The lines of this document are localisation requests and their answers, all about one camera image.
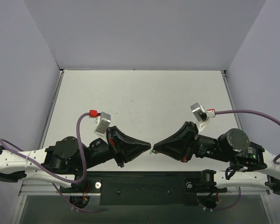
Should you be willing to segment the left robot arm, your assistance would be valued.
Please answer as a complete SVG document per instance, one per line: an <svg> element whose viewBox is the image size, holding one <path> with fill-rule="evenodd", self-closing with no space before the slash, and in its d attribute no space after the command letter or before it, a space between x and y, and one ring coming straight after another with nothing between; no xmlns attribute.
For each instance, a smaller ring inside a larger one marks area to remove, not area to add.
<svg viewBox="0 0 280 224"><path fill-rule="evenodd" d="M0 145L0 181L38 180L85 190L87 169L115 160L119 167L151 148L151 144L123 134L116 126L109 127L107 139L97 138L79 150L77 138L65 137L47 148L11 152Z"/></svg>

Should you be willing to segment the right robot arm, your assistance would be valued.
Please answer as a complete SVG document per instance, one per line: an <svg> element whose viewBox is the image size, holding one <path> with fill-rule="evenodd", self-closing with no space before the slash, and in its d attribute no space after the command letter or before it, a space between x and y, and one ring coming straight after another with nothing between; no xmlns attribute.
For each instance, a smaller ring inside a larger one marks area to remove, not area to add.
<svg viewBox="0 0 280 224"><path fill-rule="evenodd" d="M193 156L229 163L224 171L206 169L187 175L184 179L187 193L256 187L280 195L280 167L270 167L265 160L265 149L249 141L240 129L232 128L215 139L199 134L195 123L185 122L175 134L154 144L153 152L183 163Z"/></svg>

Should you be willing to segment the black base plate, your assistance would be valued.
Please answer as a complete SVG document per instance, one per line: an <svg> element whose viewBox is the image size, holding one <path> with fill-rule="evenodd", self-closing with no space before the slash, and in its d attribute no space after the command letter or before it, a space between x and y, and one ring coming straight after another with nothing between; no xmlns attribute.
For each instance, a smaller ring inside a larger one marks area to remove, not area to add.
<svg viewBox="0 0 280 224"><path fill-rule="evenodd" d="M70 188L60 187L66 194L100 195L100 205L198 205L199 199L215 204L219 189L215 171L173 172L89 172L86 179Z"/></svg>

